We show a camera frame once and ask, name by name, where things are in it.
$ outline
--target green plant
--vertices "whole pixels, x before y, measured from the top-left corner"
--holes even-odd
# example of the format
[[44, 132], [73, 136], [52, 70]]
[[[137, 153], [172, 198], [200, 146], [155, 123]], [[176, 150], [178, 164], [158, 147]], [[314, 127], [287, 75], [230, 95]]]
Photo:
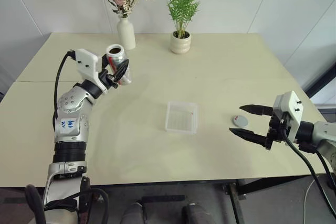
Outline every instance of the green plant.
[[184, 38], [185, 29], [198, 11], [199, 4], [196, 0], [168, 0], [167, 5], [174, 21], [178, 38]]

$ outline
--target white pot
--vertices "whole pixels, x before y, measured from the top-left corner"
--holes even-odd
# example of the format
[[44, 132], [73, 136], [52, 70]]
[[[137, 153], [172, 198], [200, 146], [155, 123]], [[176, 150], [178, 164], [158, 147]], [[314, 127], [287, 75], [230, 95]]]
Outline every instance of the white pot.
[[122, 18], [119, 16], [117, 24], [117, 31], [119, 35], [120, 44], [126, 49], [131, 50], [135, 48], [134, 28], [128, 17]]
[[191, 34], [188, 38], [179, 39], [174, 36], [174, 33], [170, 35], [170, 49], [176, 54], [185, 54], [190, 49]]

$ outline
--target table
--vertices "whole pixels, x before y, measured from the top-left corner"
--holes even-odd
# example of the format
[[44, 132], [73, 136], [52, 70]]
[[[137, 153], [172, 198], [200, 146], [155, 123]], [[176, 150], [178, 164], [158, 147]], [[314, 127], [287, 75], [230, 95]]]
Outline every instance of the table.
[[[269, 117], [248, 114], [245, 104], [272, 106], [278, 94], [295, 90], [303, 120], [322, 115], [266, 48], [258, 34], [195, 34], [185, 55], [169, 51], [169, 35], [136, 35], [128, 51], [133, 83], [110, 89], [93, 107], [87, 146], [87, 175], [93, 185], [278, 177], [309, 174], [284, 143], [267, 151], [232, 134], [232, 116], [249, 120], [247, 129], [266, 135]], [[70, 48], [100, 54], [115, 35], [52, 34], [0, 104], [0, 187], [44, 186], [52, 161], [54, 78]], [[59, 96], [80, 81], [68, 60]], [[169, 101], [199, 105], [197, 134], [164, 131]], [[315, 155], [305, 156], [317, 173]]]

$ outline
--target gray shoe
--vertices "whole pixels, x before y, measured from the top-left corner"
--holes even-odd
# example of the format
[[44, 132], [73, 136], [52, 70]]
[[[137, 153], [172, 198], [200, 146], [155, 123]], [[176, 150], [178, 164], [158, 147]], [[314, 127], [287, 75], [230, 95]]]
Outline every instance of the gray shoe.
[[130, 205], [122, 215], [120, 224], [145, 224], [143, 207], [136, 202]]
[[209, 212], [194, 203], [182, 209], [182, 218], [186, 224], [216, 224]]

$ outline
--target transparent plastic box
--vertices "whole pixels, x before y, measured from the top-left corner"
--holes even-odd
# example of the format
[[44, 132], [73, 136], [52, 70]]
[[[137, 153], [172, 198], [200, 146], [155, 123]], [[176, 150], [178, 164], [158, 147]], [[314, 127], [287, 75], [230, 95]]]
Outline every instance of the transparent plastic box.
[[187, 102], [169, 102], [165, 130], [196, 134], [198, 127], [198, 105]]

